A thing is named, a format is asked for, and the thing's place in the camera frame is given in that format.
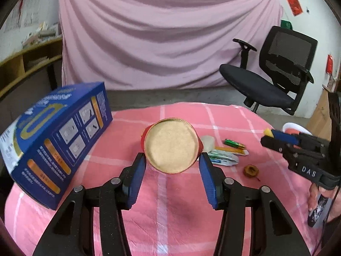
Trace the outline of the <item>person's right hand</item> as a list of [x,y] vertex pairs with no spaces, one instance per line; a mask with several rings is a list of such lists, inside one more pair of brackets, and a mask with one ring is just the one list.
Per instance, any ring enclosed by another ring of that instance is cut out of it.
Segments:
[[322,187],[318,187],[316,184],[312,184],[309,188],[309,197],[308,197],[308,210],[312,211],[318,206],[318,196],[322,195],[326,198],[334,199],[332,206],[330,207],[329,216],[327,222],[331,222],[332,220],[338,218],[341,214],[340,209],[340,191],[336,187],[333,190],[326,190]]

